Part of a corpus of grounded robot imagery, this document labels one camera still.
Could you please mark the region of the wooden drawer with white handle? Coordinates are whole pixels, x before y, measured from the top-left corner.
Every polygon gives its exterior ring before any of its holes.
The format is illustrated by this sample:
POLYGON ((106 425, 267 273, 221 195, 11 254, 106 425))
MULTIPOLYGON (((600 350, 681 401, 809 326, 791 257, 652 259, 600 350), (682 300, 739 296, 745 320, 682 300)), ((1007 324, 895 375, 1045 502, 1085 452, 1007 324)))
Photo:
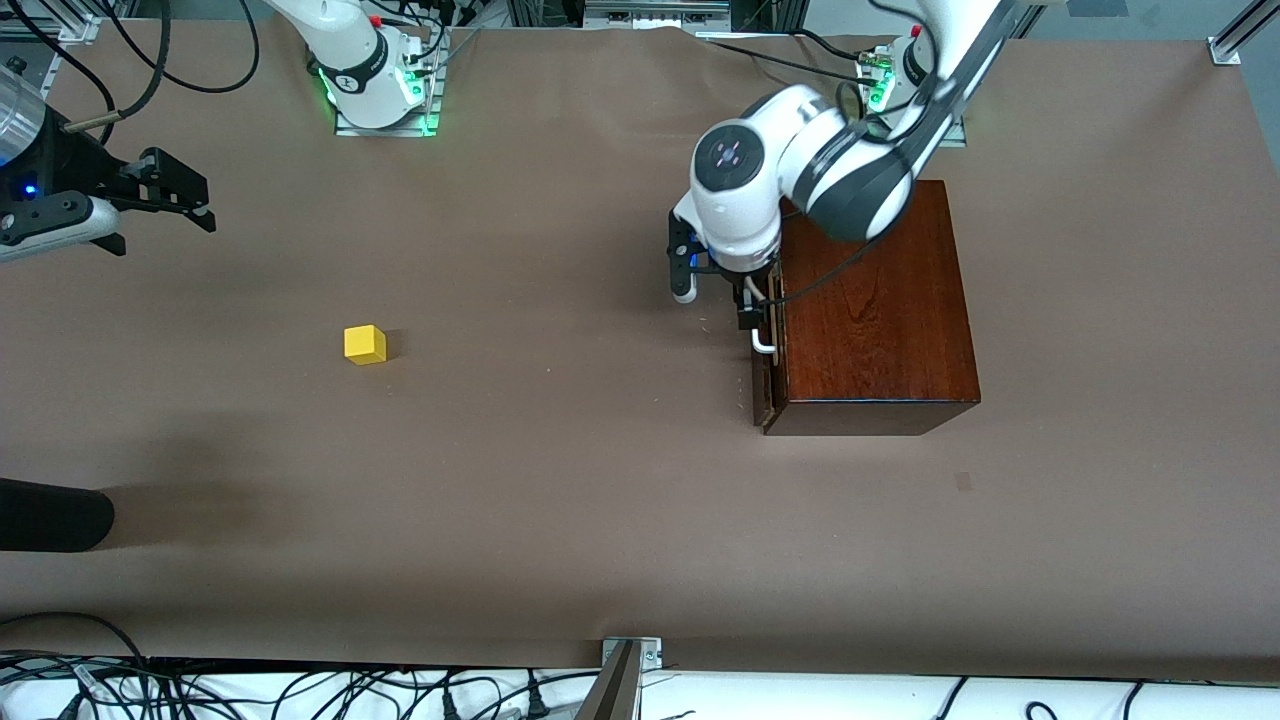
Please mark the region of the wooden drawer with white handle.
POLYGON ((783 355, 776 307, 759 307, 759 328, 750 331, 750 341, 753 421, 765 433, 778 411, 774 396, 780 384, 778 365, 783 355))

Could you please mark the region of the dark brown wooden cabinet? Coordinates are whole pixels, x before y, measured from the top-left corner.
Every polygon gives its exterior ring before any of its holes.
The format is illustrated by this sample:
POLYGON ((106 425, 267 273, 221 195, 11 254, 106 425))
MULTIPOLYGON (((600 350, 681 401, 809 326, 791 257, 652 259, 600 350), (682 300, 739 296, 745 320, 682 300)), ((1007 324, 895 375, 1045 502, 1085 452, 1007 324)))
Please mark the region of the dark brown wooden cabinet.
POLYGON ((922 436, 982 400, 943 182, 863 252, 785 208, 771 295, 782 360, 768 436, 922 436))

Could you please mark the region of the yellow cube block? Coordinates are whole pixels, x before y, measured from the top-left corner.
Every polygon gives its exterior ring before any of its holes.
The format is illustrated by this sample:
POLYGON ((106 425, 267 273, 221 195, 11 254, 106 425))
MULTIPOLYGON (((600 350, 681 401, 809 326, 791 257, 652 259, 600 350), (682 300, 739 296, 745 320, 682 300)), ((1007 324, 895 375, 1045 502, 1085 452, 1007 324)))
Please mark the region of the yellow cube block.
POLYGON ((343 356, 358 366, 387 363, 390 357, 387 334, 374 324, 344 328, 342 345, 343 356))

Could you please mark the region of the grey equipment box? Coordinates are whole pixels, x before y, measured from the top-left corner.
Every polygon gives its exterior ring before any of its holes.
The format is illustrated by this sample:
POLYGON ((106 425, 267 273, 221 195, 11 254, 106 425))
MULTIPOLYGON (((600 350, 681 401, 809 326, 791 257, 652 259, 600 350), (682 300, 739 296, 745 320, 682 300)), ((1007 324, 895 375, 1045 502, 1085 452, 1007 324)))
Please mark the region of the grey equipment box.
POLYGON ((585 29, 731 31, 730 0, 584 0, 585 29))

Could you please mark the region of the brown table cover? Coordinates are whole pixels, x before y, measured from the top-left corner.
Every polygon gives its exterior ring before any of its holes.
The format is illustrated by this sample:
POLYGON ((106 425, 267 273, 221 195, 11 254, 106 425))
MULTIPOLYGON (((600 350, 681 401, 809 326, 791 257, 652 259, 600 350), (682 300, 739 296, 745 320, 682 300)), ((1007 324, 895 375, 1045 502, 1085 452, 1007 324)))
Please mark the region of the brown table cover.
POLYGON ((724 286, 667 288, 698 137, 786 69, 677 29, 493 31, 440 133, 339 138, 285 23, 113 140, 218 231, 0 265, 0 477, 105 550, 0 553, 0 616, 166 656, 1280 680, 1280 177, 1198 42, 1009 45, 928 167, 980 404, 763 436, 724 286), (355 365, 374 324, 387 363, 355 365), (961 493, 954 474, 972 474, 961 493))

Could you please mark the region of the black padded cylinder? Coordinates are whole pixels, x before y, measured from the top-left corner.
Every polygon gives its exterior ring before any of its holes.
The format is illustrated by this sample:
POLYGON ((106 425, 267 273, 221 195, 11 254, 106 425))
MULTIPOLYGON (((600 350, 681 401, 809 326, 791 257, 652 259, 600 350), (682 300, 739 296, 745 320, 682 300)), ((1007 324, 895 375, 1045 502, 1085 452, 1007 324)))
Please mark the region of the black padded cylinder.
POLYGON ((0 478, 0 551, 87 552, 114 521, 114 503, 101 491, 0 478))

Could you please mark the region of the aluminium frame rail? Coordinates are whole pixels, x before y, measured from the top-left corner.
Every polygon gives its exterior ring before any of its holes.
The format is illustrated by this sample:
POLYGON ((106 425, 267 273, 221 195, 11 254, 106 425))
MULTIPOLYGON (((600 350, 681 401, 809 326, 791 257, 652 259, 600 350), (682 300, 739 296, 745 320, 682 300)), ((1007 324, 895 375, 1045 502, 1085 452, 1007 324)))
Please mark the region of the aluminium frame rail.
POLYGON ((102 20, 99 0, 0 0, 0 41, 92 44, 102 20))

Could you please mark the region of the aluminium frame profile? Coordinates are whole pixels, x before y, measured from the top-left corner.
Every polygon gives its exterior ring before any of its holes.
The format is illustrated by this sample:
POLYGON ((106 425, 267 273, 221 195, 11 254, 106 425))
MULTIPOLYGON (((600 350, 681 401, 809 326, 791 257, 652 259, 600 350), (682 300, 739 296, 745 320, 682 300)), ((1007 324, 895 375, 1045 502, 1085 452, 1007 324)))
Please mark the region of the aluminium frame profile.
POLYGON ((1249 0, 1215 36, 1206 40, 1216 67, 1240 64, 1240 50, 1261 31, 1280 18, 1280 0, 1249 0))

